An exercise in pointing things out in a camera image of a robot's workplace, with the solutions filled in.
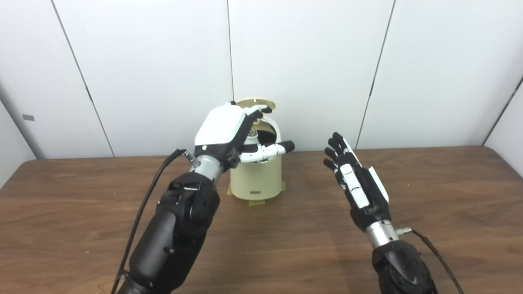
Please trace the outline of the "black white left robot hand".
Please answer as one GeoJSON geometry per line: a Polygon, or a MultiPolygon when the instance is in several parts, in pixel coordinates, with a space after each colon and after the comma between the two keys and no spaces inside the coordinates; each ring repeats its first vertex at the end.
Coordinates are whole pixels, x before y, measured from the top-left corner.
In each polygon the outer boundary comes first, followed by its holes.
{"type": "Polygon", "coordinates": [[[272,145],[246,142],[255,123],[273,108],[268,104],[243,107],[228,102],[211,110],[194,140],[196,166],[203,159],[212,158],[226,171],[235,169],[240,163],[264,162],[294,151],[293,141],[272,145]]]}

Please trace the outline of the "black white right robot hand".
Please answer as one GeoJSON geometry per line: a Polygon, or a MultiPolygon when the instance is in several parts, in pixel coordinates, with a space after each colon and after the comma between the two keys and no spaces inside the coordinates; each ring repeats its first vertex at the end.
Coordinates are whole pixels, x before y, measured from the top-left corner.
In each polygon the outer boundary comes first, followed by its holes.
{"type": "Polygon", "coordinates": [[[355,225],[364,232],[370,225],[391,221],[389,196],[374,167],[364,167],[347,140],[334,132],[324,150],[323,164],[333,173],[350,204],[355,225]]]}

